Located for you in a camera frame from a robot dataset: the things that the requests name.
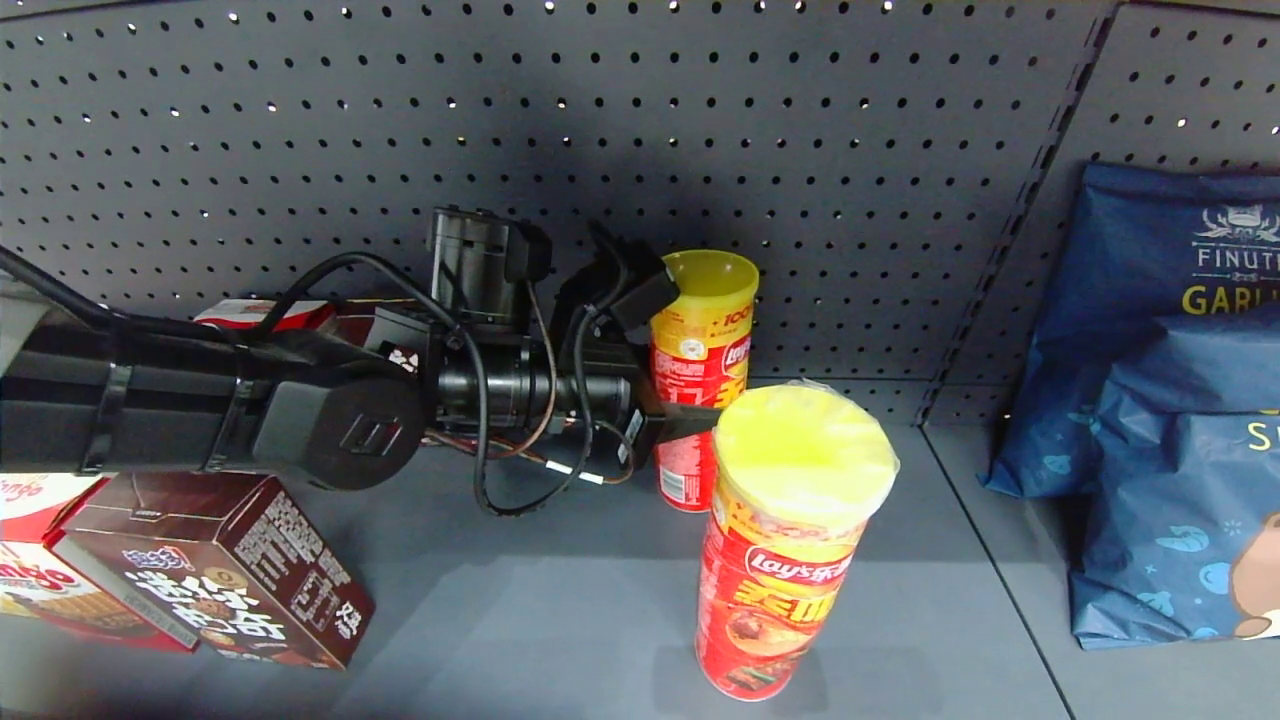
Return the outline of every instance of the lay's chips can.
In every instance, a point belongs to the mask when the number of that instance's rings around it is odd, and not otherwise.
[[[760,273],[719,250],[663,258],[680,299],[650,322],[654,386],[666,402],[724,407],[746,387],[751,315]],[[658,487],[673,507],[710,509],[716,455],[710,433],[659,445]]]
[[[818,637],[899,461],[865,410],[803,380],[748,391],[714,445],[694,650],[721,692],[765,700]]]

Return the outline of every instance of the black cable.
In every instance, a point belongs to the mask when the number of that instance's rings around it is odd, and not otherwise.
[[[209,325],[188,323],[186,320],[170,320],[168,318],[151,318],[148,315],[131,315],[102,307],[72,290],[67,283],[31,264],[23,256],[3,246],[0,246],[0,269],[13,275],[15,281],[54,301],[96,331],[108,332],[118,323],[124,322],[132,332],[224,342],[223,334]]]
[[[524,507],[499,507],[489,500],[489,491],[485,486],[485,464],[489,460],[489,377],[484,369],[484,357],[480,355],[480,346],[476,345],[475,338],[471,337],[471,333],[467,332],[467,328],[458,322],[457,318],[436,302],[430,293],[422,290],[422,286],[413,282],[413,278],[402,273],[396,265],[367,252],[343,252],[342,255],[334,255],[333,258],[329,258],[315,268],[307,270],[306,274],[289,286],[289,290],[284,291],[284,295],[282,295],[275,302],[271,311],[262,318],[262,322],[244,331],[243,336],[247,340],[261,340],[266,337],[280,323],[280,319],[283,319],[284,314],[289,311],[289,307],[301,300],[311,286],[320,282],[334,270],[357,264],[370,265],[389,277],[401,287],[401,290],[407,292],[410,297],[421,302],[429,313],[444,323],[451,332],[456,332],[460,337],[462,337],[462,342],[467,347],[467,354],[471,356],[471,364],[474,365],[477,386],[476,393],[480,396],[477,401],[479,427],[476,428],[475,465],[471,473],[472,492],[475,493],[476,502],[480,507],[494,515],[512,516],[527,512]],[[425,370],[425,368],[419,366],[420,374]]]
[[[612,434],[613,437],[618,438],[618,445],[622,446],[622,450],[625,450],[626,455],[627,455],[627,460],[626,460],[627,465],[626,465],[626,469],[622,471],[622,475],[618,477],[618,478],[616,478],[616,479],[605,478],[604,479],[604,484],[607,484],[607,486],[617,486],[617,484],[622,484],[622,483],[627,482],[631,478],[631,475],[634,475],[635,471],[636,471],[636,448],[635,448],[635,446],[631,445],[631,441],[627,439],[627,436],[622,430],[620,430],[618,427],[614,425],[613,423],[607,423],[604,420],[596,420],[595,421],[595,427],[600,428],[602,430],[605,430],[609,434]]]
[[[590,220],[588,227],[596,242],[613,256],[613,261],[618,266],[618,277],[614,278],[613,287],[609,288],[609,292],[604,296],[604,299],[602,299],[599,304],[586,309],[586,315],[579,320],[577,332],[573,334],[573,384],[577,389],[577,405],[581,411],[580,420],[582,421],[582,450],[577,456],[577,461],[573,464],[573,470],[568,474],[568,480],[557,488],[556,492],[561,492],[568,487],[568,483],[586,468],[588,460],[591,459],[591,447],[595,443],[595,420],[591,418],[591,401],[586,395],[586,363],[582,360],[582,343],[586,340],[586,331],[595,324],[596,318],[613,305],[613,302],[622,295],[622,291],[626,290],[627,284],[627,265],[622,259],[622,251],[618,250],[613,236],[609,234],[609,232],[604,229],[604,225],[598,220]]]

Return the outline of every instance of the blue snack bag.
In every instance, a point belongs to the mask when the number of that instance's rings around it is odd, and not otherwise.
[[[1280,635],[1280,305],[1175,316],[1098,401],[1071,632],[1085,650]]]
[[[1280,297],[1280,177],[1089,165],[1046,291],[1009,427],[983,484],[1089,489],[1097,398],[1152,318],[1243,313]]]

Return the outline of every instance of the red snack box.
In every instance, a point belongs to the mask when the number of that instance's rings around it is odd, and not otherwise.
[[[64,529],[227,657],[346,667],[374,614],[274,477],[122,473]]]
[[[271,300],[223,300],[209,310],[196,315],[196,322],[205,325],[218,325],[243,331],[262,322],[275,307]],[[275,325],[276,331],[328,331],[332,328],[334,306],[323,300],[300,300],[289,307]]]
[[[105,480],[69,474],[0,475],[0,612],[38,618],[82,638],[191,652],[196,634],[88,559],[50,551],[61,523]]]

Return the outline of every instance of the cartoon character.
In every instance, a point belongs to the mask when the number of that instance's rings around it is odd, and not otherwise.
[[[1231,600],[1244,615],[1235,637],[1280,635],[1280,512],[1267,516],[1231,565]]]

